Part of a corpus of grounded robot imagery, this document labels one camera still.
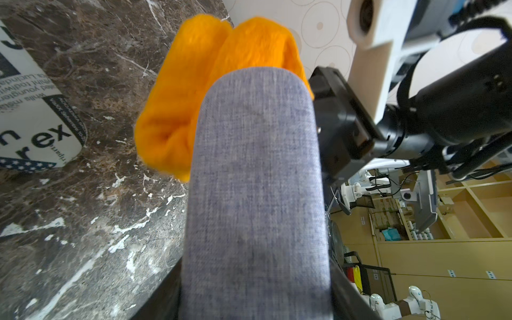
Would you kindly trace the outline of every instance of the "shelf compartment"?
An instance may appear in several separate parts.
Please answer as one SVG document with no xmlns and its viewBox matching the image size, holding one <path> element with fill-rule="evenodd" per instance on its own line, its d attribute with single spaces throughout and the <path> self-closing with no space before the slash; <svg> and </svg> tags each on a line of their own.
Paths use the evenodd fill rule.
<svg viewBox="0 0 512 320">
<path fill-rule="evenodd" d="M 453 210 L 441 212 L 442 224 L 453 239 L 501 237 L 489 216 L 467 189 L 443 190 L 440 197 L 452 198 Z"/>
<path fill-rule="evenodd" d="M 512 237 L 512 184 L 495 184 L 472 187 L 489 218 L 503 233 Z"/>
</svg>

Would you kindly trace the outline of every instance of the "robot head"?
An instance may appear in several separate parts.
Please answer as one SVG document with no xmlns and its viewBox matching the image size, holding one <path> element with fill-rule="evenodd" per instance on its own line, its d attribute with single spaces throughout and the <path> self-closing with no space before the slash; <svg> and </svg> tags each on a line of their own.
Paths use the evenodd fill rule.
<svg viewBox="0 0 512 320">
<path fill-rule="evenodd" d="M 423 293 L 421 293 L 421 290 L 416 286 L 409 287 L 409 295 L 418 301 L 423 300 Z"/>
</svg>

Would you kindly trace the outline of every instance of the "yellow object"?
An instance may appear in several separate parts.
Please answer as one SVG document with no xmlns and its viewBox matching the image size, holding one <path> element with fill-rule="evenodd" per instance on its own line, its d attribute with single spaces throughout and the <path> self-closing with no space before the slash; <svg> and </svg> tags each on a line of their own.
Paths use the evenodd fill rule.
<svg viewBox="0 0 512 320">
<path fill-rule="evenodd" d="M 353 272 L 355 286 L 359 289 L 359 293 L 362 293 L 361 270 L 359 269 L 359 266 L 353 267 Z"/>
<path fill-rule="evenodd" d="M 185 21 L 135 126 L 142 160 L 188 181 L 206 92 L 223 75 L 249 67 L 287 69 L 302 79 L 313 98 L 295 40 L 285 27 L 259 17 L 235 29 L 209 15 Z"/>
</svg>

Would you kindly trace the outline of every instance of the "small box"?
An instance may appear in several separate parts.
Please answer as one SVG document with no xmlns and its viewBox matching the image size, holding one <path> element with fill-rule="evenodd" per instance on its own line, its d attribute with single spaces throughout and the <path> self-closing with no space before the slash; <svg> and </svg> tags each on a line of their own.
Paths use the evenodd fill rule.
<svg viewBox="0 0 512 320">
<path fill-rule="evenodd" d="M 449 214 L 453 212 L 454 202 L 450 197 L 439 197 L 437 206 L 442 214 Z"/>
</svg>

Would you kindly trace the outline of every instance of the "white robot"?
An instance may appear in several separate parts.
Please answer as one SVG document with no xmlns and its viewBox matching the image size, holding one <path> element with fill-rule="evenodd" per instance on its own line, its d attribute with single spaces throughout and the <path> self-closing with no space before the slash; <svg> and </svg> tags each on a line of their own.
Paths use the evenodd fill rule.
<svg viewBox="0 0 512 320">
<path fill-rule="evenodd" d="M 377 293 L 362 295 L 363 299 L 384 320 L 401 319 L 409 314 L 419 314 L 428 320 L 440 320 L 441 313 L 435 301 L 425 299 L 421 290 L 416 286 L 409 287 L 407 298 L 397 303 L 384 304 L 382 297 Z"/>
</svg>

